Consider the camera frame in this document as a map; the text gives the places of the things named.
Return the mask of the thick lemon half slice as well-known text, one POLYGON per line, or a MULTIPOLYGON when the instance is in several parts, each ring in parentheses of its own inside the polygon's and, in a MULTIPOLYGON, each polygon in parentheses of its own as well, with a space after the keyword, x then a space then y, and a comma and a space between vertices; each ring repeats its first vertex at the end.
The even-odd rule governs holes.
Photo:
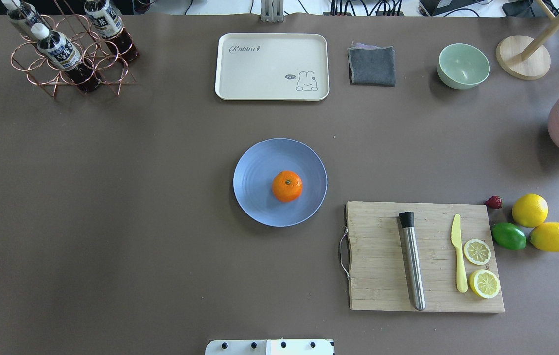
POLYGON ((492 299, 498 296, 501 284, 494 272, 480 269, 472 272, 469 276, 469 287, 477 296, 492 299))

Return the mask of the red strawberry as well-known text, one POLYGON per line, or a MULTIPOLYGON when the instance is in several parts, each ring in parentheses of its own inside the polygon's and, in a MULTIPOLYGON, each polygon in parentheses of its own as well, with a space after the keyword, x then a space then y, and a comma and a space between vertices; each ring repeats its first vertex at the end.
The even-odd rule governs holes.
POLYGON ((498 195, 491 196, 484 204, 491 209, 501 209, 503 207, 503 199, 498 195))

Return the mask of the wooden cup tree stand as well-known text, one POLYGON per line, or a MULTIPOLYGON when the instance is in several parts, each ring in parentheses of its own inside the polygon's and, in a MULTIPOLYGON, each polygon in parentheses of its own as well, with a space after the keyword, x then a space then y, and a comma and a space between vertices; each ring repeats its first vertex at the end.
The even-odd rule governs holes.
POLYGON ((559 13, 554 15, 548 9, 543 9, 543 12, 549 23, 537 37, 512 35, 496 47, 495 56, 499 65, 515 78, 540 79, 550 69, 551 58, 544 43, 559 30, 559 13))

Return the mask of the steel muddler black tip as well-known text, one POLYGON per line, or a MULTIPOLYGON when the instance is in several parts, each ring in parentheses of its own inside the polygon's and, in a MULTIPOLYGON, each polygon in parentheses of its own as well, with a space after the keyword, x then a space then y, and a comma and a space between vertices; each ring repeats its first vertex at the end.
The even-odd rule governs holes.
POLYGON ((402 227, 403 241, 407 257, 412 304, 416 310, 423 311, 426 309, 426 299, 424 296, 419 248, 415 234, 414 213, 411 211, 401 212, 399 213, 399 220, 402 227))

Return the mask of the thin lemon slice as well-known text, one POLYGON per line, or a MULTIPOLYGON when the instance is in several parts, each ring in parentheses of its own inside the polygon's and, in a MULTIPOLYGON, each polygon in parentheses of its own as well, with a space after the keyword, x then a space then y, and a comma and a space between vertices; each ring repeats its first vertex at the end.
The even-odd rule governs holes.
POLYGON ((471 239, 463 245, 463 254, 474 265, 487 265, 491 260, 491 249, 483 240, 471 239))

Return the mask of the blue plate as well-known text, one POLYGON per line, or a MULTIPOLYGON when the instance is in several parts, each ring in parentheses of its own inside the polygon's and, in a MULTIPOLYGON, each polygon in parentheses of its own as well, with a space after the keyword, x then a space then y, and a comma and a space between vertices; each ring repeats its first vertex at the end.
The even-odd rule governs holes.
POLYGON ((235 166, 233 189, 242 210, 255 221, 271 227, 304 222, 324 202, 327 171, 320 157, 293 139, 268 139, 249 148, 235 166), (302 195, 281 202, 272 194, 272 181, 281 171, 293 171, 303 182, 302 195))

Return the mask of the cream rabbit tray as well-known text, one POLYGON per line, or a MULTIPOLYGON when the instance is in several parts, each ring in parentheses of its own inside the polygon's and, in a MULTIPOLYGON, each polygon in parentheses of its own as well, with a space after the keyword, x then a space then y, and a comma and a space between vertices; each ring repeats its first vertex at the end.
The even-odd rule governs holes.
POLYGON ((215 94, 224 100, 321 101, 330 90, 327 41, 312 33, 227 33, 215 94))

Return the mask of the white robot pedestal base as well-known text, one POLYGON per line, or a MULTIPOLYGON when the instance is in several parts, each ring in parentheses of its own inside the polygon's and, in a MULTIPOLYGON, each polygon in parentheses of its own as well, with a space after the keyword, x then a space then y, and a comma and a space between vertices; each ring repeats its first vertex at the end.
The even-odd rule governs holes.
POLYGON ((208 342, 206 355, 334 355, 328 339, 244 339, 208 342))

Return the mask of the aluminium frame post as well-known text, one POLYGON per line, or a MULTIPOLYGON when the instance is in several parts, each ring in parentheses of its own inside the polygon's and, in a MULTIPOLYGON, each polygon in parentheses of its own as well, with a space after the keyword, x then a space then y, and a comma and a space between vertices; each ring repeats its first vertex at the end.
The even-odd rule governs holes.
POLYGON ((261 0, 261 22, 284 22, 284 0, 261 0))

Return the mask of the tea bottle lower front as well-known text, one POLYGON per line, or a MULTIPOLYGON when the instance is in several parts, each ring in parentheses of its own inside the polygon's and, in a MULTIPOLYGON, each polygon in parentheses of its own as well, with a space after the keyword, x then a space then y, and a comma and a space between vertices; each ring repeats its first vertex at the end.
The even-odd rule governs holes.
POLYGON ((65 34, 43 23, 33 24, 31 32, 36 38, 38 51, 65 73, 79 90, 88 93, 99 88, 99 74, 85 63, 82 52, 65 34))

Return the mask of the grey folded cloth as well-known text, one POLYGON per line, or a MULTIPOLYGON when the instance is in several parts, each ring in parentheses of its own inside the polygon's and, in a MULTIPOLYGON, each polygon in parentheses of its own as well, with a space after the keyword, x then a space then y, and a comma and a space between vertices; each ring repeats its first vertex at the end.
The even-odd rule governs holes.
POLYGON ((355 43, 348 49, 350 83, 394 87, 396 51, 392 46, 378 47, 355 43))

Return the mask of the tea bottle upper rack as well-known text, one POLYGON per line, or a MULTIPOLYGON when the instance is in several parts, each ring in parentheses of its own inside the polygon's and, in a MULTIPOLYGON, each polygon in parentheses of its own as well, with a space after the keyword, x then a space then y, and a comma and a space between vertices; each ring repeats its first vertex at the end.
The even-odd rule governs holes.
POLYGON ((124 59, 127 63, 139 57, 139 51, 110 0, 86 0, 83 7, 112 55, 117 55, 119 61, 124 59))

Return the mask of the tea bottle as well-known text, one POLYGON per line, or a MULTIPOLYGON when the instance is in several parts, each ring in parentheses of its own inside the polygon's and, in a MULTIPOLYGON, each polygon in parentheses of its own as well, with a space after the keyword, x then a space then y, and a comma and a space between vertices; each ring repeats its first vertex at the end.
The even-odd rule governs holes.
POLYGON ((41 17, 41 14, 31 4, 20 0, 2 0, 2 4, 10 22, 22 36, 30 40, 37 40, 32 33, 34 24, 42 23, 47 27, 47 23, 41 17))
POLYGON ((82 52, 65 34, 43 23, 33 24, 31 32, 36 38, 38 51, 65 73, 79 90, 88 93, 99 88, 99 74, 85 63, 82 52))

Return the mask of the tea bottle lower side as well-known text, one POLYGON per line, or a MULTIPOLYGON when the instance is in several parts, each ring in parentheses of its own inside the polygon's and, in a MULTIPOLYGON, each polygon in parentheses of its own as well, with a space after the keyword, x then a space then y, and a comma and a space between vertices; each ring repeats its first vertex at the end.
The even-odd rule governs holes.
POLYGON ((37 40, 32 33, 34 24, 42 23, 47 27, 47 23, 41 17, 41 14, 31 4, 20 0, 2 0, 2 4, 10 22, 22 36, 30 40, 37 40))

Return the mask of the orange mandarin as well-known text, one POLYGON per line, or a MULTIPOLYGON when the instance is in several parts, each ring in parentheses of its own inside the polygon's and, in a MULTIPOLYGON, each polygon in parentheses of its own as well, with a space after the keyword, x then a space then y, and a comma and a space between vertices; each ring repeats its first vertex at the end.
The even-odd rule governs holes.
POLYGON ((297 173, 290 170, 279 172, 271 184, 273 196, 283 203, 297 200, 303 191, 302 179, 297 173))

